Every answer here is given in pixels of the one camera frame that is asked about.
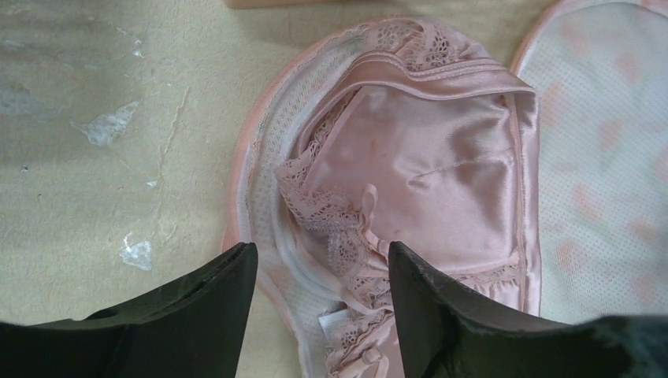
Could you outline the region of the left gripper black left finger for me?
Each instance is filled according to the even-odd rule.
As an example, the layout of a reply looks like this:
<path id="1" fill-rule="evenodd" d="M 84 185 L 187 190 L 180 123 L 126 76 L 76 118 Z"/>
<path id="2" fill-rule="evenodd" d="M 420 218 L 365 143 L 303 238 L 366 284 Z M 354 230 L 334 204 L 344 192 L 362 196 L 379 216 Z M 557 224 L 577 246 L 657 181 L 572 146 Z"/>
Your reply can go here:
<path id="1" fill-rule="evenodd" d="M 258 251 L 239 243 L 199 269 L 80 321 L 2 323 L 4 377 L 234 377 Z"/>

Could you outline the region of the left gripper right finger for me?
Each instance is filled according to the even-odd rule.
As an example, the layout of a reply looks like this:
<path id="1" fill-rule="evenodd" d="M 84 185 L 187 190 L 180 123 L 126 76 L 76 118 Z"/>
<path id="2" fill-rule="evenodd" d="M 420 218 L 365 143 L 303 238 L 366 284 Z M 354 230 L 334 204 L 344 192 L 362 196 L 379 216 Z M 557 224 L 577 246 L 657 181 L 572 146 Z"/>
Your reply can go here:
<path id="1" fill-rule="evenodd" d="M 408 377 L 664 377 L 667 319 L 609 316 L 568 325 L 502 305 L 389 247 L 389 277 Z"/>

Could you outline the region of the floral mesh laundry bag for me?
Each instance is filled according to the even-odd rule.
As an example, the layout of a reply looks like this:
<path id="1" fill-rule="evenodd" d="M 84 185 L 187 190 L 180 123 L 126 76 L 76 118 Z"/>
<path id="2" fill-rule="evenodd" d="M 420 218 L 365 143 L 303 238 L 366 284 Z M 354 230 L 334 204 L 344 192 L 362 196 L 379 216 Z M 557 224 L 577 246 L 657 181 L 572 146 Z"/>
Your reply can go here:
<path id="1" fill-rule="evenodd" d="M 343 303 L 299 256 L 276 169 L 362 54 L 369 26 L 392 18 L 445 25 L 389 17 L 321 40 L 266 90 L 236 150 L 225 244 L 257 245 L 258 284 L 292 330 L 305 377 L 328 377 L 320 319 Z M 538 97 L 541 288 L 533 316 L 568 325 L 667 319 L 666 2 L 557 2 L 505 68 Z"/>

